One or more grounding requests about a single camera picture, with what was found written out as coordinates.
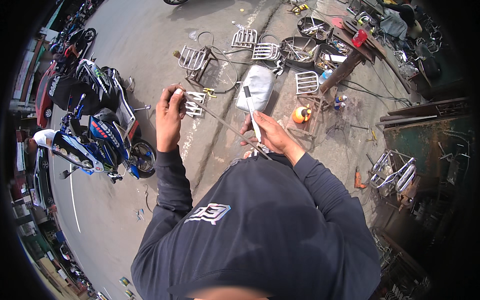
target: road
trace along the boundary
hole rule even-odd
[[[191,0],[173,7],[161,0],[141,3],[106,0],[86,25],[98,33],[89,52],[95,52],[100,67],[114,67],[123,78],[135,79],[135,91],[128,95],[130,104],[134,108],[152,105],[152,110],[139,112],[137,119],[143,138],[156,145],[154,107],[162,88],[182,81],[188,90],[198,91],[184,81],[184,70],[178,67],[172,52],[184,45],[199,48],[194,40],[204,30],[215,34],[217,47],[231,50],[231,38],[237,31],[232,21],[260,32],[279,3],[279,0]],[[206,37],[202,42],[212,40]],[[211,65],[205,85],[225,89],[225,83],[235,78],[235,72],[226,63],[213,61]],[[232,98],[233,94],[219,94],[208,105],[222,115]],[[51,128],[59,129],[63,114],[54,108]],[[217,122],[210,116],[195,120],[186,117],[182,123],[179,145],[193,188],[202,176],[198,166],[209,154],[217,129]],[[111,300],[124,299],[125,288],[118,280],[123,276],[131,279],[130,265],[151,219],[145,205],[144,184],[149,187],[148,201],[153,207],[158,191],[156,177],[135,180],[126,175],[113,185],[104,174],[88,176],[77,171],[68,179],[59,180],[58,174],[71,166],[58,157],[50,158],[50,165],[60,225],[77,262],[97,291]],[[144,210],[145,221],[137,221],[134,210],[140,208]],[[134,286],[128,288],[140,298]]]

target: concrete ground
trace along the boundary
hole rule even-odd
[[[322,2],[322,6],[318,6],[319,11],[346,14],[343,4],[338,1]],[[315,1],[310,1],[309,5],[313,8],[317,6]],[[259,33],[264,29],[280,39],[292,36],[297,32],[296,24],[301,16],[286,12],[287,9],[290,6],[282,4],[281,0],[210,0],[208,3],[191,0],[180,7],[168,6],[159,0],[145,0],[141,4],[128,0],[107,0],[86,26],[93,27],[98,32],[90,49],[95,52],[97,64],[118,69],[123,78],[131,76],[135,79],[135,91],[128,94],[130,104],[134,108],[152,105],[152,110],[139,112],[137,118],[143,138],[155,145],[154,108],[162,88],[180,81],[187,90],[200,91],[183,79],[184,70],[178,66],[172,52],[181,50],[184,45],[199,48],[195,37],[205,30],[215,35],[215,46],[221,50],[231,50],[231,38],[238,30],[232,21],[256,29]],[[330,21],[326,16],[320,19]],[[212,43],[212,39],[208,39],[208,35],[202,36],[200,43]],[[247,51],[229,55],[231,59],[240,61],[249,60],[249,56]],[[247,67],[236,66],[241,77]],[[295,106],[294,73],[294,70],[286,70],[278,78],[268,107],[271,115],[283,125]],[[383,81],[396,97],[406,96],[391,70],[380,61],[374,66],[369,63],[359,65],[348,79],[373,92],[389,96]],[[204,85],[215,89],[225,89],[234,81],[235,72],[232,67],[215,61],[203,79]],[[379,116],[395,108],[395,103],[339,86],[338,94],[343,93],[348,96],[347,108],[340,113],[330,108],[320,115],[315,143],[303,137],[295,138],[305,149],[324,140],[309,153],[330,168],[352,195],[360,197],[362,204],[368,200],[363,207],[367,224],[371,226],[383,213],[380,209],[383,206],[374,195],[367,199],[370,190],[354,190],[354,172],[358,164],[362,178],[366,180],[366,171],[371,165],[365,153],[368,152],[373,159],[377,159],[384,149],[384,141],[381,128],[375,128],[379,144],[372,149],[371,142],[365,142],[369,138],[366,131],[351,128],[349,124],[373,126]],[[240,128],[244,114],[234,107],[235,89],[227,94],[216,95],[218,98],[208,99],[207,105],[234,127]],[[52,128],[59,128],[63,114],[58,108],[54,109]],[[347,141],[339,130],[331,130],[327,136],[330,129],[339,125],[343,125]],[[229,162],[243,157],[244,152],[250,148],[241,147],[240,139],[208,114],[195,119],[187,116],[182,122],[180,133],[180,152],[196,204]],[[123,276],[130,279],[130,265],[151,219],[151,213],[145,205],[144,185],[149,187],[148,203],[153,207],[157,195],[156,177],[145,180],[125,177],[123,181],[112,185],[106,176],[88,176],[77,171],[68,179],[60,181],[58,174],[65,169],[69,170],[69,164],[58,157],[50,163],[53,166],[50,175],[53,178],[60,224],[77,262],[94,287],[109,299],[126,297],[125,288],[118,279]],[[145,221],[137,221],[134,212],[141,208],[144,210]],[[136,294],[134,286],[129,285],[128,288]]]

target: red bottle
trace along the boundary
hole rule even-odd
[[[353,36],[352,43],[356,47],[360,47],[363,44],[363,42],[367,40],[367,37],[368,35],[365,32],[365,30],[359,29],[357,33]]]

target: hand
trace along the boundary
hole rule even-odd
[[[185,89],[172,84],[163,89],[156,104],[156,148],[160,152],[170,152],[177,148],[180,140],[180,121],[187,109],[183,98]]]
[[[295,165],[305,151],[288,136],[282,126],[280,126],[280,124],[278,124],[272,117],[256,110],[253,114],[253,118],[260,127],[262,144],[275,153],[284,154],[290,160],[292,165]],[[244,134],[249,130],[253,130],[250,114],[245,118],[240,133]],[[258,142],[255,136],[249,138],[249,140],[252,142]],[[245,146],[247,142],[242,141],[240,144]]]

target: red car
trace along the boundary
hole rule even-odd
[[[42,80],[40,80],[38,91],[36,93],[36,124],[42,128],[47,126],[48,119],[51,118],[53,112],[53,102],[48,95],[47,85],[48,80],[52,77],[52,75],[57,73],[56,67],[57,62],[53,61],[43,75]]]

